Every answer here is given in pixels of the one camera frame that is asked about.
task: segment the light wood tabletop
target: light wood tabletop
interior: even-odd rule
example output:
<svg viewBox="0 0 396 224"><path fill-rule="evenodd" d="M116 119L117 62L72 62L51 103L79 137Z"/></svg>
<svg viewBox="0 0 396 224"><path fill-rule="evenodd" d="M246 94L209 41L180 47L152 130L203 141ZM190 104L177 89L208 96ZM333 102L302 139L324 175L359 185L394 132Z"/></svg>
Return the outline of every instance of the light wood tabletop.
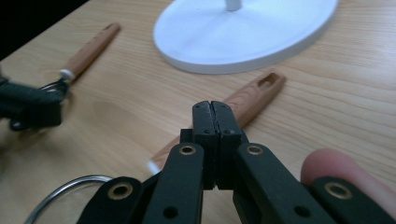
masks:
<svg viewBox="0 0 396 224"><path fill-rule="evenodd" d="M170 3L89 1L1 62L12 82L40 87L104 27L121 26L71 87L62 125L16 133L0 123L1 223L22 223L80 176L146 180L150 157L191 125L194 104L222 101L269 69L288 80L246 127L250 142L269 147L296 178L310 152L338 148L396 189L396 1L341 0L314 45L232 75L184 72L163 60L152 30ZM240 223L231 192L205 192L203 223Z"/></svg>

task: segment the white post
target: white post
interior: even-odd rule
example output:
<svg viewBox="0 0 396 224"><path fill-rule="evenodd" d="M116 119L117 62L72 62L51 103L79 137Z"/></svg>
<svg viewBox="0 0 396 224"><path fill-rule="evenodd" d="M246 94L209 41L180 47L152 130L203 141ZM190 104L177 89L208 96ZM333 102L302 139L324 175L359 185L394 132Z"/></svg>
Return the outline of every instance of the white post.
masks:
<svg viewBox="0 0 396 224"><path fill-rule="evenodd" d="M227 11L236 11L242 7L242 0L225 0Z"/></svg>

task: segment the white round base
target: white round base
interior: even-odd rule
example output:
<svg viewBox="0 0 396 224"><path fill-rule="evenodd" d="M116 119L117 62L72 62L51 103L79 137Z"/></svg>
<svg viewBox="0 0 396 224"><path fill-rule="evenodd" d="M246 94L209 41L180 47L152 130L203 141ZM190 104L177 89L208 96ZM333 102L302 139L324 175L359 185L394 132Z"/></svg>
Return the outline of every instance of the white round base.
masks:
<svg viewBox="0 0 396 224"><path fill-rule="evenodd" d="M280 62L314 43L337 0L175 0L154 27L166 61L182 70L231 74Z"/></svg>

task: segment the wood grain surface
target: wood grain surface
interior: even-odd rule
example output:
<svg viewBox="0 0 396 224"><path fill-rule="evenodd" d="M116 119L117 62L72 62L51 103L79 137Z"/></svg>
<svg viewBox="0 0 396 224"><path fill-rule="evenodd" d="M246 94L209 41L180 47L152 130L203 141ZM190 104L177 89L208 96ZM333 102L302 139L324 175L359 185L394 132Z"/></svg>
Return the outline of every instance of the wood grain surface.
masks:
<svg viewBox="0 0 396 224"><path fill-rule="evenodd" d="M308 49L224 76L162 59L152 30L170 3L92 0L1 62L11 81L40 87L104 27L121 26L72 86L61 126L14 133L0 123L1 223L22 223L54 189L83 175L144 181L150 157L191 125L194 104L222 101L271 69L288 80L246 127L251 142L272 149L296 178L310 152L338 148L396 189L396 1L342 0ZM240 223L230 191L205 192L203 223Z"/></svg>

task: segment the brown wooden handle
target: brown wooden handle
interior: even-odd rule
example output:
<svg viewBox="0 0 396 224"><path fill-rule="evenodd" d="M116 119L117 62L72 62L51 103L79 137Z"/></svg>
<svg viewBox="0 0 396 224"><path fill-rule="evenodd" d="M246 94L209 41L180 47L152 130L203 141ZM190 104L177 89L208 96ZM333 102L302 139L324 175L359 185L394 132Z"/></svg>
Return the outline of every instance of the brown wooden handle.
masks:
<svg viewBox="0 0 396 224"><path fill-rule="evenodd" d="M60 71L62 77L74 79L93 62L93 60L105 49L114 38L120 25L118 23L109 24L103 31L84 46Z"/></svg>
<svg viewBox="0 0 396 224"><path fill-rule="evenodd" d="M223 103L230 106L239 126L243 128L271 103L285 82L285 76L275 71L269 71L236 91ZM160 171L165 166L169 152L173 146L179 143L179 139L180 136L176 137L151 158L149 167L152 173Z"/></svg>

